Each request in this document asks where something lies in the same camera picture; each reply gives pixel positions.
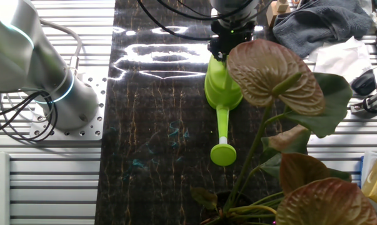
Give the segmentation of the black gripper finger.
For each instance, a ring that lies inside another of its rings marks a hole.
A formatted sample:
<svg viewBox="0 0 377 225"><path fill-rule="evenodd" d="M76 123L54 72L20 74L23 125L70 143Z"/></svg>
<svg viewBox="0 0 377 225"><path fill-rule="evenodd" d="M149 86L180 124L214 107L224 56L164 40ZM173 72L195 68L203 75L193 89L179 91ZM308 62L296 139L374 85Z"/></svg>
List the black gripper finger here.
<svg viewBox="0 0 377 225"><path fill-rule="evenodd" d="M212 39L208 43L208 50L217 61L225 62L227 53L218 39Z"/></svg>

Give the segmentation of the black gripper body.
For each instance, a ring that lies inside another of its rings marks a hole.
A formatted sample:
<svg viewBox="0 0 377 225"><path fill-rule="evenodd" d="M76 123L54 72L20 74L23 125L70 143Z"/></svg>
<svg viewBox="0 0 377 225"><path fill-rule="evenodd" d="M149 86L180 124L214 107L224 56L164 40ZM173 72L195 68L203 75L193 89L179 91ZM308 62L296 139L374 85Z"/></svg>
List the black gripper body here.
<svg viewBox="0 0 377 225"><path fill-rule="evenodd" d="M247 22L244 26L235 28L224 27L219 21L214 21L211 23L211 30L217 36L212 39L220 41L228 56L230 51L237 45L252 39L254 27L254 21Z"/></svg>

